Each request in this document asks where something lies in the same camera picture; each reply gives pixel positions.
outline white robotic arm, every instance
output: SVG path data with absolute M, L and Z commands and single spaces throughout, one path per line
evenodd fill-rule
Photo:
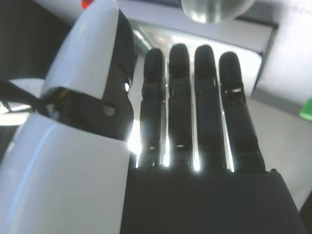
M 124 83 L 133 69 L 130 25 L 115 0 L 97 0 L 48 73 L 42 98 L 53 118 L 32 114 L 2 161 L 1 234 L 119 233 L 133 121 Z

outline red object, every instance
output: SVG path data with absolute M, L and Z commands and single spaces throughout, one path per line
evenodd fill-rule
M 81 0 L 81 6 L 83 9 L 87 9 L 92 2 L 93 0 Z

